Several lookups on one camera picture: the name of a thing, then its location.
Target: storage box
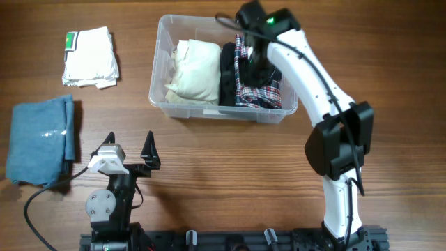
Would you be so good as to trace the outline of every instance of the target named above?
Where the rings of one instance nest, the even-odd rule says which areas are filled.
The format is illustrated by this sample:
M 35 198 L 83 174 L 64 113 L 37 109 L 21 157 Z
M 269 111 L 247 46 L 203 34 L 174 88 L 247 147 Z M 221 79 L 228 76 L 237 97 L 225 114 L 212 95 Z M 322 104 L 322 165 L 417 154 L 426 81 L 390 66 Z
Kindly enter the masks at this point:
M 248 107 L 225 107 L 214 105 L 183 105 L 168 103 L 164 98 L 164 86 L 173 76 L 170 55 L 179 40 L 201 40 L 223 45 L 235 42 L 237 31 L 218 24 L 213 17 L 189 17 L 165 15 L 158 24 L 155 56 L 153 59 L 152 80 L 148 99 L 165 114 L 177 118 L 243 119 L 263 123 L 279 123 L 286 115 L 293 114 L 298 108 L 298 96 L 286 81 L 282 80 L 280 93 L 282 109 L 263 109 Z

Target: table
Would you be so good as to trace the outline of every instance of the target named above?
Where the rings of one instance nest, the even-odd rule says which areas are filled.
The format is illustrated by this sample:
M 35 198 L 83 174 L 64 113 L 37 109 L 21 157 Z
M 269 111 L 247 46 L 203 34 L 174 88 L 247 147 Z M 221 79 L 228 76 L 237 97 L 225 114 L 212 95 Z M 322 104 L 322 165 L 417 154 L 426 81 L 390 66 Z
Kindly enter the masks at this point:
M 147 1 L 0 6 L 0 250 L 45 250 L 26 225 L 24 202 L 38 188 L 5 179 L 11 109 L 72 93 L 77 159 L 89 161 L 108 132 L 139 162 L 149 130 L 162 161 L 138 184 L 144 205 L 132 221 L 146 230 L 263 230 L 320 227 L 322 178 L 304 148 L 312 130 L 305 109 L 278 125 L 173 119 L 148 101 L 157 22 L 165 14 L 234 15 L 242 1 Z M 446 244 L 446 16 L 441 1 L 264 1 L 288 7 L 319 60 L 358 102 L 375 111 L 371 153 L 362 169 L 365 225 L 387 227 L 392 250 L 442 250 Z M 65 87 L 68 31 L 108 26 L 121 70 L 118 86 Z M 77 250 L 91 230 L 87 196 L 107 177 L 84 174 L 46 192 L 30 218 L 58 250 Z

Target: blue folded cloth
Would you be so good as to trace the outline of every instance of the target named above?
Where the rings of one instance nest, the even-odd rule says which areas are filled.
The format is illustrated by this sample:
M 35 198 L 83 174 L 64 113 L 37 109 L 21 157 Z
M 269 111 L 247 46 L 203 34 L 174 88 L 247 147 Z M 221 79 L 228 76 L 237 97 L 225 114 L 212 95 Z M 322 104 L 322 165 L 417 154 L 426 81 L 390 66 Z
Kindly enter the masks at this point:
M 72 95 L 13 108 L 6 178 L 51 185 L 75 159 Z

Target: wooden table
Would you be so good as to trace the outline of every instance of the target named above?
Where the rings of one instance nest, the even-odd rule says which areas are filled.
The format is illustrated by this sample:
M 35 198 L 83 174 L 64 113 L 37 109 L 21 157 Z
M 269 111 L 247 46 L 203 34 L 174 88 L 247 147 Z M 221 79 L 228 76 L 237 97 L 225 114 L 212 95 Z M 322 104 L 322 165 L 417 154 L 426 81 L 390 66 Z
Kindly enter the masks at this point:
M 157 22 L 165 14 L 234 15 L 241 1 L 150 1 L 0 6 L 0 250 L 45 250 L 23 218 L 38 188 L 5 179 L 11 109 L 67 93 L 76 102 L 81 170 L 108 132 L 139 162 L 149 130 L 162 161 L 138 180 L 144 205 L 132 221 L 147 230 L 229 231 L 319 227 L 322 178 L 303 146 L 312 130 L 305 109 L 280 124 L 173 119 L 148 101 Z M 446 15 L 441 1 L 264 1 L 288 7 L 333 79 L 375 110 L 360 198 L 365 225 L 390 233 L 392 250 L 446 245 Z M 122 80 L 118 86 L 64 87 L 68 31 L 108 26 Z M 84 174 L 71 188 L 46 192 L 30 207 L 40 233 L 59 250 L 77 250 L 90 232 L 87 196 L 107 177 Z

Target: plaid shirt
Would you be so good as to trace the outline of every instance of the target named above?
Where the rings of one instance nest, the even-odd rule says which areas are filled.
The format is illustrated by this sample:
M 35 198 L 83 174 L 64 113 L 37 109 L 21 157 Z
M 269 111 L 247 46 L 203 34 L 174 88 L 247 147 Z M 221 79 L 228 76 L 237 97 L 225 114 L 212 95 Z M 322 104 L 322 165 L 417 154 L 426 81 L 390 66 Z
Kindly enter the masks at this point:
M 279 82 L 273 80 L 269 85 L 258 89 L 245 86 L 240 82 L 238 60 L 247 59 L 248 47 L 245 47 L 245 38 L 236 35 L 236 50 L 234 56 L 234 68 L 236 69 L 236 107 L 281 109 Z

